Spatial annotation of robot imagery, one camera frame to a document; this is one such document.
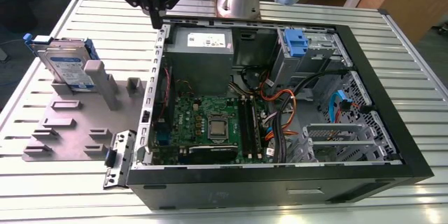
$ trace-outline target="aluminum table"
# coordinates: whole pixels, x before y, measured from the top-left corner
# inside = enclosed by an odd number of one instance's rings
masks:
[[[172,15],[213,16],[213,2],[181,0]],[[261,19],[348,25],[434,177],[353,204],[150,211],[130,190],[102,191],[104,162],[33,162],[21,152],[52,96],[34,59],[0,114],[0,220],[41,223],[446,223],[448,92],[388,15],[372,9],[261,3]],[[72,0],[50,33],[93,39],[116,80],[145,79],[156,31],[124,0]]]

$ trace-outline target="black plastic clip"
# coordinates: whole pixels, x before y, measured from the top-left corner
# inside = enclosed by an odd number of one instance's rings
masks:
[[[341,105],[340,105],[341,111],[349,112],[350,107],[352,107],[352,102],[348,100],[342,100]]]
[[[117,157],[117,151],[108,149],[106,154],[105,154],[105,161],[104,161],[104,165],[108,168],[113,168],[116,157]]]
[[[369,105],[361,105],[358,107],[358,113],[361,113],[361,114],[368,114],[368,113],[370,113],[372,110],[374,110],[374,107],[369,106]]]

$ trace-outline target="blue cable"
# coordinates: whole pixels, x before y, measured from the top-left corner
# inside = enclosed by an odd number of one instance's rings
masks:
[[[341,101],[342,100],[346,100],[348,102],[353,101],[352,99],[346,98],[342,90],[337,90],[330,95],[329,104],[328,104],[328,114],[329,114],[329,122],[332,122],[332,123],[334,122],[334,107],[333,107],[333,104],[334,104],[336,97],[338,97],[341,99]]]

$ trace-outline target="metal bracket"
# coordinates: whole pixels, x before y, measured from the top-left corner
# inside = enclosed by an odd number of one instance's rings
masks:
[[[108,167],[104,179],[102,189],[125,189],[128,172],[132,164],[132,151],[136,132],[122,131],[114,136],[110,149],[105,155],[105,166]]]

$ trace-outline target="label sticker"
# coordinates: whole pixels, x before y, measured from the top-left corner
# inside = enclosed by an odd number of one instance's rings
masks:
[[[272,148],[266,148],[265,149],[265,154],[266,154],[266,156],[273,156],[273,149]]]
[[[225,47],[224,34],[188,34],[188,47]]]
[[[273,81],[270,81],[269,79],[265,80],[265,83],[272,86],[273,85]]]
[[[82,62],[78,58],[50,57],[56,72],[65,83],[73,88],[93,88],[93,81],[82,70]]]

